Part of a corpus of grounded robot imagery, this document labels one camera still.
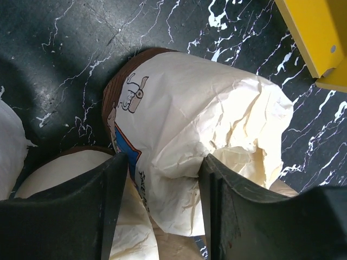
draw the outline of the brown paper rim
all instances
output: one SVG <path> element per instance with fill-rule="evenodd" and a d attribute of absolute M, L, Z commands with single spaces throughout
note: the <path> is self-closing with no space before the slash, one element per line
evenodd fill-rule
<path fill-rule="evenodd" d="M 129 60 L 109 81 L 104 90 L 104 98 L 102 100 L 102 121 L 104 123 L 108 138 L 110 140 L 111 135 L 110 129 L 107 127 L 107 117 L 112 110 L 113 103 L 115 102 L 115 104 L 118 104 L 120 93 L 123 88 L 123 84 L 126 80 L 126 77 L 128 77 L 135 69 L 137 69 L 145 61 L 153 58 L 158 54 L 167 53 L 170 51 L 175 50 L 165 48 L 150 48 Z"/>

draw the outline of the floor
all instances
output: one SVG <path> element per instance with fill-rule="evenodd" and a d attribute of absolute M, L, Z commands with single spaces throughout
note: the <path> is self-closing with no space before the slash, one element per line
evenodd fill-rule
<path fill-rule="evenodd" d="M 0 89 L 29 150 L 19 182 L 76 145 L 111 147 L 102 90 L 130 57 L 167 47 L 261 75 L 294 102 L 281 178 L 347 185 L 347 95 L 314 85 L 273 0 L 2 0 Z"/>

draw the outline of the bag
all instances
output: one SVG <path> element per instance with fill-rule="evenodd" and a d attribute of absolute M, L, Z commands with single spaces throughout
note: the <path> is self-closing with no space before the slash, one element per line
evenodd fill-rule
<path fill-rule="evenodd" d="M 28 198 L 94 169 L 111 158 L 111 155 L 103 150 L 105 149 L 95 146 L 73 148 L 68 154 L 50 161 L 33 172 L 19 187 L 16 197 Z M 159 260 L 152 224 L 141 197 L 129 179 L 124 187 L 110 259 Z"/>
<path fill-rule="evenodd" d="M 270 187 L 270 190 L 279 194 L 282 194 L 287 197 L 295 197 L 298 195 L 298 192 L 290 188 L 280 179 L 277 179 Z"/>
<path fill-rule="evenodd" d="M 154 234 L 158 243 L 159 259 L 163 260 L 203 260 L 202 253 L 199 251 L 192 237 L 183 237 L 165 233 L 151 219 Z"/>
<path fill-rule="evenodd" d="M 33 145 L 25 138 L 18 115 L 1 100 L 0 89 L 0 200 L 8 199 L 27 157 L 27 147 Z"/>
<path fill-rule="evenodd" d="M 126 73 L 120 98 L 109 110 L 104 104 L 107 125 L 115 149 L 129 156 L 131 178 L 158 226 L 203 235 L 197 180 L 202 159 L 212 153 L 269 188 L 282 169 L 281 134 L 293 105 L 277 85 L 246 71 L 184 53 L 147 60 L 145 53 L 105 89 L 104 103 Z"/>

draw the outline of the paper bag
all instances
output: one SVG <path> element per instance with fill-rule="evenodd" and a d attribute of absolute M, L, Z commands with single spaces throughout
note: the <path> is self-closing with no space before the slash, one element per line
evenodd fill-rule
<path fill-rule="evenodd" d="M 204 260 L 192 237 L 165 233 L 153 219 L 151 223 L 158 243 L 159 259 Z"/>
<path fill-rule="evenodd" d="M 111 158 L 103 150 L 95 146 L 73 148 L 33 172 L 18 189 L 16 197 L 28 198 L 94 169 Z M 124 187 L 110 259 L 159 260 L 152 224 L 141 197 L 129 179 Z"/>
<path fill-rule="evenodd" d="M 212 153 L 269 188 L 282 168 L 281 134 L 293 105 L 262 77 L 170 52 L 129 72 L 107 114 L 113 143 L 128 154 L 152 218 L 167 233 L 198 236 L 204 234 L 202 159 Z"/>
<path fill-rule="evenodd" d="M 298 192 L 290 188 L 280 179 L 277 179 L 270 187 L 270 190 L 279 194 L 282 194 L 287 197 L 295 197 L 298 195 Z"/>
<path fill-rule="evenodd" d="M 25 138 L 21 119 L 1 100 L 0 88 L 0 200 L 8 199 L 24 166 L 27 147 L 32 145 Z"/>

